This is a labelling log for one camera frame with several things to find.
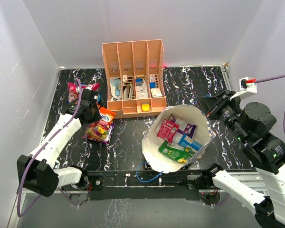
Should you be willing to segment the pink red snack packet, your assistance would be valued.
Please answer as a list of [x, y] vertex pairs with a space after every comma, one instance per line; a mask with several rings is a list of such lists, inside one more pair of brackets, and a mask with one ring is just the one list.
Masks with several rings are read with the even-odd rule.
[[[82, 84], [82, 89], [84, 88], [88, 88], [88, 89], [91, 89], [93, 91], [97, 91], [98, 92], [98, 89], [100, 87], [100, 83], [94, 83], [94, 84]], [[68, 83], [68, 103], [70, 102], [73, 102], [75, 100], [75, 104], [78, 103], [78, 98], [79, 98], [79, 87], [76, 86], [76, 84], [74, 83]], [[101, 101], [101, 94], [98, 92], [98, 103], [100, 103]]]

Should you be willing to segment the blue snack packet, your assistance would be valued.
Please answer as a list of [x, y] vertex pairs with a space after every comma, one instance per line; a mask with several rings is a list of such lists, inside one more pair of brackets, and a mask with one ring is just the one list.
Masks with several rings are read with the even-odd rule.
[[68, 83], [68, 100], [70, 107], [96, 108], [101, 101], [101, 94], [98, 92], [100, 84], [78, 84]]

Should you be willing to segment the orange Fox's candy bag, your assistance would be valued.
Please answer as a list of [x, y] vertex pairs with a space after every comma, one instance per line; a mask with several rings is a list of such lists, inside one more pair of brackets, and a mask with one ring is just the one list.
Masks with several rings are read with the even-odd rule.
[[85, 132], [85, 138], [104, 142], [109, 135], [110, 129], [113, 128], [112, 124], [116, 113], [104, 107], [99, 109], [99, 113], [101, 117], [100, 120], [89, 125]]

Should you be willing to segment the green snack packet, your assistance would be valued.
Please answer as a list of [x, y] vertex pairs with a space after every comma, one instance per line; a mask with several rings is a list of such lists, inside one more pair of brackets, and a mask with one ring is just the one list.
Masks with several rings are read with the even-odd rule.
[[191, 158], [193, 158], [193, 155], [195, 154], [194, 151], [191, 151], [174, 142], [167, 141], [165, 141], [159, 147], [159, 152], [178, 163], [187, 163]]

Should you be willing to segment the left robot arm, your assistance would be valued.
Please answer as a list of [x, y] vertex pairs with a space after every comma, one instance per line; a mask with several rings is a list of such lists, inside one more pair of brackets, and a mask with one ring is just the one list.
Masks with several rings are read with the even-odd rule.
[[84, 124], [100, 120], [96, 91], [82, 89], [77, 100], [69, 102], [58, 122], [29, 155], [17, 160], [19, 183], [22, 187], [45, 197], [51, 196], [59, 187], [73, 184], [82, 190], [88, 186], [85, 171], [77, 166], [55, 169], [55, 162], [72, 136]]

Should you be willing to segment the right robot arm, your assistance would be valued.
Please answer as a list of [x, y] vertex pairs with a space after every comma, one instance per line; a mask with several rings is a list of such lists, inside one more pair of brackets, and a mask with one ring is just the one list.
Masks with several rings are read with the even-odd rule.
[[276, 118], [259, 102], [240, 108], [240, 97], [225, 90], [212, 97], [198, 97], [205, 116], [220, 120], [244, 148], [242, 152], [261, 176], [268, 195], [263, 195], [212, 164], [198, 177], [209, 189], [217, 187], [236, 198], [263, 228], [285, 228], [285, 143], [270, 130]]

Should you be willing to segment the blue checkered paper bag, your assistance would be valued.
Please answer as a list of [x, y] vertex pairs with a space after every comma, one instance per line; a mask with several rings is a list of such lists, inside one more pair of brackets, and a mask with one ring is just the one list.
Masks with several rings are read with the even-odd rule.
[[[157, 133], [164, 119], [168, 119], [170, 115], [174, 115], [188, 124], [197, 126], [193, 134], [193, 141], [200, 145], [200, 149], [193, 150], [194, 154], [192, 158], [187, 159], [186, 162], [173, 161], [167, 155], [159, 151], [159, 147], [164, 143], [164, 140], [158, 137]], [[199, 108], [191, 104], [169, 106], [159, 114], [147, 133], [147, 136], [142, 139], [142, 153], [146, 162], [154, 171], [165, 174], [176, 172], [201, 158], [215, 136], [206, 116]]]

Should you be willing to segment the purple Fox's candy bag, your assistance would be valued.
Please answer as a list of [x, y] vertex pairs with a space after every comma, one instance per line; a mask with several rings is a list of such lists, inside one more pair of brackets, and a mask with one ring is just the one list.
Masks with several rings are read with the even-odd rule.
[[82, 138], [93, 142], [99, 142], [108, 145], [114, 127], [115, 127], [114, 123], [110, 124], [108, 129], [105, 129], [103, 126], [99, 124], [92, 123], [87, 127], [85, 134], [82, 136]]

